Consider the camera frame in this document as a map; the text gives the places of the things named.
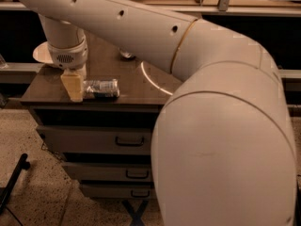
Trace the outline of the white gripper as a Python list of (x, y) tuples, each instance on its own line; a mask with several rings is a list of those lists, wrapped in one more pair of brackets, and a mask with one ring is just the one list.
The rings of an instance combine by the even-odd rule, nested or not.
[(51, 44), (47, 47), (54, 66), (61, 70), (68, 70), (62, 73), (60, 78), (70, 99), (76, 103), (82, 102), (83, 77), (87, 76), (87, 40), (83, 39), (71, 48), (56, 48)]

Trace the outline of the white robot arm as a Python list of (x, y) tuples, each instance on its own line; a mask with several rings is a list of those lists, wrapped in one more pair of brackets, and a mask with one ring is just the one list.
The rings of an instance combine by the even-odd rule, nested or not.
[(172, 74), (151, 140), (165, 226), (293, 226), (296, 147), (277, 65), (256, 41), (128, 0), (20, 0)]

